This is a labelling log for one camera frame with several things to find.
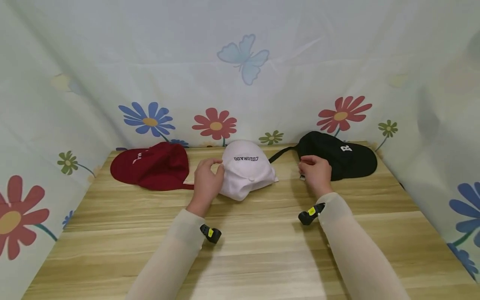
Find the wooden table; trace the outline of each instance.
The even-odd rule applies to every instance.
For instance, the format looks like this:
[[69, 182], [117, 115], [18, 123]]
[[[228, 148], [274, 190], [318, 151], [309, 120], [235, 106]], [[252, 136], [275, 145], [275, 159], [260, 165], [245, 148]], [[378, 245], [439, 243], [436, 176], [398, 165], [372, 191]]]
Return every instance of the wooden table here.
[[[284, 146], [267, 146], [270, 157]], [[223, 148], [187, 150], [198, 162]], [[115, 181], [112, 152], [24, 300], [122, 300], [192, 191], [151, 192]], [[219, 228], [177, 299], [347, 299], [319, 225], [300, 211], [315, 199], [299, 180], [297, 157], [273, 163], [279, 182], [239, 203], [214, 200], [207, 224]], [[480, 290], [381, 160], [368, 177], [333, 182], [355, 218], [382, 249], [412, 299], [480, 299]]]

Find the floral fabric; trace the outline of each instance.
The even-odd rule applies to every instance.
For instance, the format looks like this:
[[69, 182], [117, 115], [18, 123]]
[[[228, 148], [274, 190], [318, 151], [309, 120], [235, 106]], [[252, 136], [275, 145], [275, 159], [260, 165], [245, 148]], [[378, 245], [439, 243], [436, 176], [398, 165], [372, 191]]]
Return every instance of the floral fabric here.
[[111, 151], [312, 130], [369, 141], [478, 280], [480, 2], [397, 2], [0, 0], [2, 297]]

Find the red flower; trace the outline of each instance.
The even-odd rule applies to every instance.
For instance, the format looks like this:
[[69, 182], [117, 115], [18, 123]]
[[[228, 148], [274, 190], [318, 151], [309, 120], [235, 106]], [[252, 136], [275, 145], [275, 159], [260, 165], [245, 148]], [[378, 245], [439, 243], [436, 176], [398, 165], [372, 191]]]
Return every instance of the red flower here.
[[21, 242], [30, 246], [36, 239], [36, 233], [25, 225], [44, 222], [49, 215], [48, 209], [40, 209], [25, 214], [42, 200], [45, 190], [38, 185], [32, 187], [22, 201], [22, 177], [12, 176], [8, 181], [7, 196], [9, 203], [0, 193], [0, 255], [8, 238], [8, 259], [14, 260], [20, 253]]
[[195, 121], [199, 122], [201, 125], [193, 125], [192, 129], [203, 130], [200, 134], [203, 136], [211, 135], [214, 140], [221, 140], [222, 137], [227, 139], [230, 137], [231, 133], [236, 133], [235, 122], [236, 118], [228, 118], [229, 112], [224, 110], [218, 112], [215, 108], [209, 108], [205, 111], [207, 118], [201, 115], [195, 116]]
[[332, 133], [335, 131], [338, 125], [340, 125], [340, 130], [345, 131], [350, 129], [350, 124], [347, 122], [353, 121], [353, 122], [360, 122], [365, 119], [365, 115], [357, 115], [360, 112], [364, 112], [372, 107], [371, 104], [365, 104], [360, 107], [360, 105], [364, 100], [364, 96], [360, 96], [353, 103], [351, 103], [353, 100], [352, 96], [349, 96], [345, 98], [345, 101], [343, 101], [343, 97], [338, 98], [335, 101], [335, 108], [336, 111], [329, 110], [329, 109], [324, 109], [322, 110], [318, 116], [320, 118], [327, 118], [324, 120], [320, 120], [317, 122], [317, 126], [324, 125], [320, 130], [325, 130], [328, 128], [327, 132]]

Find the red baseball cap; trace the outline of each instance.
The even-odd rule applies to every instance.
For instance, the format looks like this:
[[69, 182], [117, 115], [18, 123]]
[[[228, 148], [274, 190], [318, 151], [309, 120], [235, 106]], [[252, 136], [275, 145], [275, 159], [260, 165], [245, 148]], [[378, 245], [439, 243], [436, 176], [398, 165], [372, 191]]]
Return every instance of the red baseball cap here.
[[158, 143], [124, 151], [110, 165], [112, 177], [153, 191], [193, 190], [183, 182], [189, 174], [187, 152], [180, 144]]

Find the green flower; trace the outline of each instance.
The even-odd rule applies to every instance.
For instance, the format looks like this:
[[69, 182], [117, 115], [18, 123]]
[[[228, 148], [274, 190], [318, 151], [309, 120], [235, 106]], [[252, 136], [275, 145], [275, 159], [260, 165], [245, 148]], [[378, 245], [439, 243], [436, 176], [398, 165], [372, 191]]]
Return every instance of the green flower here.
[[59, 156], [62, 160], [57, 161], [57, 164], [63, 166], [61, 168], [61, 172], [63, 174], [71, 175], [73, 170], [78, 170], [78, 162], [76, 161], [76, 156], [72, 156], [72, 152], [69, 151], [67, 153], [59, 153]]
[[378, 129], [383, 131], [383, 135], [386, 137], [393, 137], [393, 134], [398, 131], [398, 128], [396, 128], [396, 122], [392, 124], [391, 120], [387, 120], [387, 124], [378, 123]]
[[268, 132], [265, 132], [265, 136], [262, 136], [258, 140], [262, 143], [268, 143], [268, 145], [272, 145], [273, 143], [278, 143], [282, 139], [281, 137], [283, 136], [283, 133], [278, 133], [278, 130], [275, 130], [272, 134], [269, 134]]

